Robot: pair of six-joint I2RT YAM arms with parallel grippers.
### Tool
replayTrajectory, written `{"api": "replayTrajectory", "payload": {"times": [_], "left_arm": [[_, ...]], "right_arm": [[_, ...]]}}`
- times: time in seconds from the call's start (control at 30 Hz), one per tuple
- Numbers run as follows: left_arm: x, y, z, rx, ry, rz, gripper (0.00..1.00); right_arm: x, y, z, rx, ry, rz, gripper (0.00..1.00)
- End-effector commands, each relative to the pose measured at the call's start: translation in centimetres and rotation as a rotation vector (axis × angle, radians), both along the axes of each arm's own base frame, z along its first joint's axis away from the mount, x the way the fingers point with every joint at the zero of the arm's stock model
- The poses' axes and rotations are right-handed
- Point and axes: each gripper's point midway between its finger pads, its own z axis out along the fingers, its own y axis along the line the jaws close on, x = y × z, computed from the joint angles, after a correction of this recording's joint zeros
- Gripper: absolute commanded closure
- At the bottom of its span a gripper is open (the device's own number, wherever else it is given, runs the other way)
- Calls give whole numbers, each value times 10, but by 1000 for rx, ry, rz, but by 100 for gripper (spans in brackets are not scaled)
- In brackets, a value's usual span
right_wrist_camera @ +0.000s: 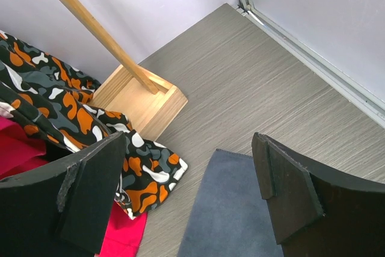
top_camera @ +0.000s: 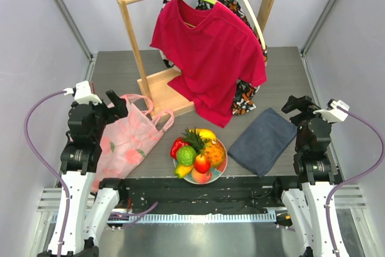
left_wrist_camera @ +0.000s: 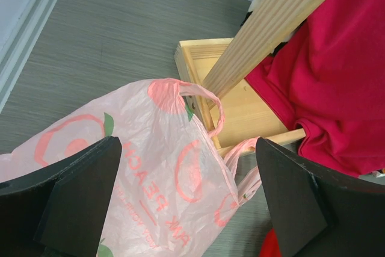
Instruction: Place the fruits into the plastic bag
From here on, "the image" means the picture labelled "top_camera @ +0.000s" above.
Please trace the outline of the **pink plastic bag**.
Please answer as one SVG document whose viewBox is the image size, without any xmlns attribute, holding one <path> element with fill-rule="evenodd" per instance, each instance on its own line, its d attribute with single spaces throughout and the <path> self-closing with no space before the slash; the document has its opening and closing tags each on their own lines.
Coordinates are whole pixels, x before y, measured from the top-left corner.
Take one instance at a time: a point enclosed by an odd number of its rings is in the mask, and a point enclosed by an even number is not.
<svg viewBox="0 0 385 257">
<path fill-rule="evenodd" d="M 145 96 L 125 94 L 121 98 L 126 101 L 128 116 L 107 125 L 103 132 L 102 153 L 91 185 L 94 193 L 105 178 L 125 179 L 174 123 L 171 109 L 150 120 L 147 115 L 153 111 L 153 102 Z"/>
</svg>

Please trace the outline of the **orange pineapple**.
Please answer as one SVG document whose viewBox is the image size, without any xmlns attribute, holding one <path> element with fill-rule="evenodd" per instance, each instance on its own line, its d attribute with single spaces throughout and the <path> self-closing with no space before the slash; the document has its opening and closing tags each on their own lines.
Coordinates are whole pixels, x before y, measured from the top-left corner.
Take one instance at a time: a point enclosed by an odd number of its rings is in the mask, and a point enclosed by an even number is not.
<svg viewBox="0 0 385 257">
<path fill-rule="evenodd" d="M 190 143 L 190 145 L 195 149 L 195 151 L 200 155 L 204 155 L 211 162 L 211 166 L 217 166 L 220 164 L 222 159 L 223 151 L 220 148 L 220 145 L 216 142 L 209 140 L 202 140 L 198 134 L 195 132 L 190 132 L 190 129 L 186 128 L 183 139 Z"/>
</svg>

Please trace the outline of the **green custard apple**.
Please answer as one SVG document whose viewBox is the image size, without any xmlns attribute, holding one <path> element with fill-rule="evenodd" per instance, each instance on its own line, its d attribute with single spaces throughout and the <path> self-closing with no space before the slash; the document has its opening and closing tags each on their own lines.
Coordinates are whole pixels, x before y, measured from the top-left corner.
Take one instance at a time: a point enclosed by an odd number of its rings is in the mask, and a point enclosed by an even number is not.
<svg viewBox="0 0 385 257">
<path fill-rule="evenodd" d="M 196 156 L 197 152 L 192 146 L 183 146 L 177 151 L 176 154 L 178 163 L 183 166 L 193 165 Z"/>
</svg>

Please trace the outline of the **red apple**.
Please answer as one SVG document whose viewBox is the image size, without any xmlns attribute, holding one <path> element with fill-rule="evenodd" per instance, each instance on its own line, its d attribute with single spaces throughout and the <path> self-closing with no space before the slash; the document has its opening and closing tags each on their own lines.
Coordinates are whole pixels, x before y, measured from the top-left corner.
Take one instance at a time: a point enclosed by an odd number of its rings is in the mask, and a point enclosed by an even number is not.
<svg viewBox="0 0 385 257">
<path fill-rule="evenodd" d="M 205 174 L 211 168 L 211 162 L 208 160 L 206 156 L 202 154 L 197 155 L 194 161 L 194 168 L 196 169 L 197 172 L 201 174 Z"/>
</svg>

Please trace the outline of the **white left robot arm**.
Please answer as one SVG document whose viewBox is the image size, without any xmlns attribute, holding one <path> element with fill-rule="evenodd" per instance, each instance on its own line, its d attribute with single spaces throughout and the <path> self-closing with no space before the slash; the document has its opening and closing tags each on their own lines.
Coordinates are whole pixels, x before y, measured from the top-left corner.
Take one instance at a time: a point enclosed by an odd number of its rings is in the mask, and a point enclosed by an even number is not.
<svg viewBox="0 0 385 257">
<path fill-rule="evenodd" d="M 106 95 L 111 108 L 104 101 L 71 104 L 67 143 L 60 156 L 62 193 L 55 230 L 40 256 L 98 256 L 99 241 L 112 209 L 127 204 L 123 180 L 107 178 L 101 181 L 93 205 L 87 206 L 105 127 L 128 116 L 124 99 L 112 90 Z"/>
</svg>

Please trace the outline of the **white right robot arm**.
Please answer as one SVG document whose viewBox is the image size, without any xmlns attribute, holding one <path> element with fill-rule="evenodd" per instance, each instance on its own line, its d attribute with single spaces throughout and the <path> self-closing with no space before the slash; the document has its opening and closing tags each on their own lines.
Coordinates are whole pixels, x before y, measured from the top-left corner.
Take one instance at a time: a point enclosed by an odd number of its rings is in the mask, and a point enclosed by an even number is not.
<svg viewBox="0 0 385 257">
<path fill-rule="evenodd" d="M 326 109 L 308 96 L 290 96 L 282 111 L 298 110 L 290 118 L 297 128 L 294 154 L 296 181 L 276 178 L 274 203 L 286 207 L 276 215 L 276 226 L 294 231 L 301 256 L 348 256 L 336 213 L 333 189 L 336 178 L 327 149 L 331 143 L 331 126 L 347 118 L 349 107 L 331 99 Z"/>
</svg>

